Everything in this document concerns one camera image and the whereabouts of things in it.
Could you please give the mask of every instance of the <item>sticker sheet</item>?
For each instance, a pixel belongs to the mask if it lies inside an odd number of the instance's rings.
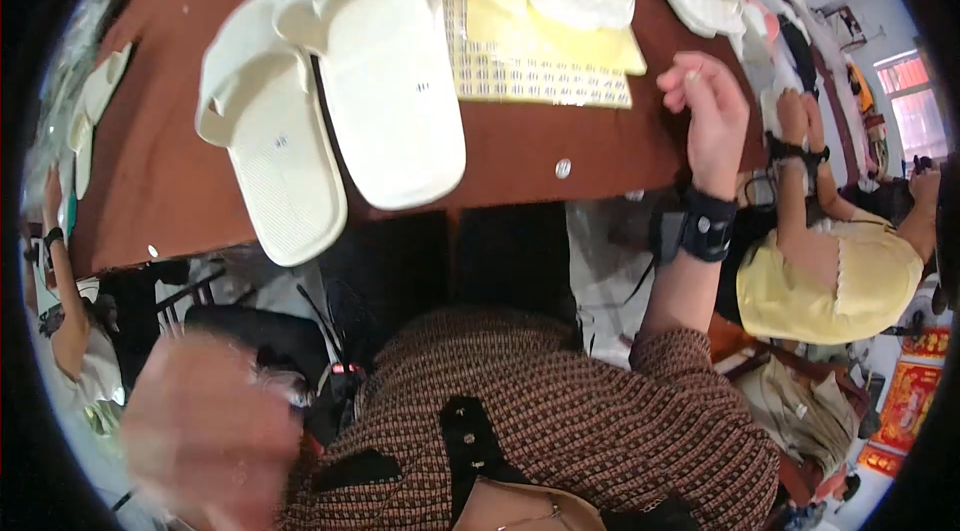
[[[623,71],[504,56],[495,42],[467,37],[467,0],[443,0],[443,10],[453,80],[461,100],[633,107]]]

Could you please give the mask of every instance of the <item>finger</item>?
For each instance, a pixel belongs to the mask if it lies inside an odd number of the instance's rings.
[[[656,86],[660,91],[669,93],[684,88],[684,75],[687,68],[682,66],[672,66],[670,70],[656,78]]]
[[[679,52],[673,61],[679,67],[699,72],[716,94],[721,107],[746,107],[746,99],[740,91],[737,78],[717,58],[700,52]]]
[[[817,124],[821,122],[820,119],[820,105],[817,104],[817,99],[813,97],[810,93],[804,93],[799,96],[799,103],[803,106],[803,110],[806,112],[806,116],[810,118],[811,124]]]
[[[693,71],[687,73],[683,86],[687,97],[686,104],[695,118],[704,117],[709,120],[719,117],[716,94],[703,75]]]
[[[681,113],[687,107],[687,94],[682,91],[672,91],[663,97],[663,105],[674,114]]]

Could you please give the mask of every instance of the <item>plastic bag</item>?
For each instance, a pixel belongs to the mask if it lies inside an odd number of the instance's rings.
[[[528,0],[466,0],[466,10],[466,35],[481,43],[495,41],[503,54],[593,65],[628,75],[647,71],[629,27],[573,29],[543,16]]]
[[[59,223],[72,225],[73,153],[67,147],[70,119],[87,77],[93,72],[100,40],[121,0],[80,0],[63,32],[40,89],[36,135],[27,153],[21,211],[36,211],[43,202],[47,172],[57,166],[66,207]]]

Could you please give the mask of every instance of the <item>clear plastic bag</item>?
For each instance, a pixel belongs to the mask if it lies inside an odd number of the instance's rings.
[[[100,41],[121,0],[80,0],[63,32],[40,89],[40,110],[36,135],[27,153],[21,211],[34,212],[43,202],[48,171],[57,166],[64,202],[73,194],[73,153],[67,147],[67,133],[74,107],[93,72]],[[70,225],[68,212],[61,208],[60,225]]]

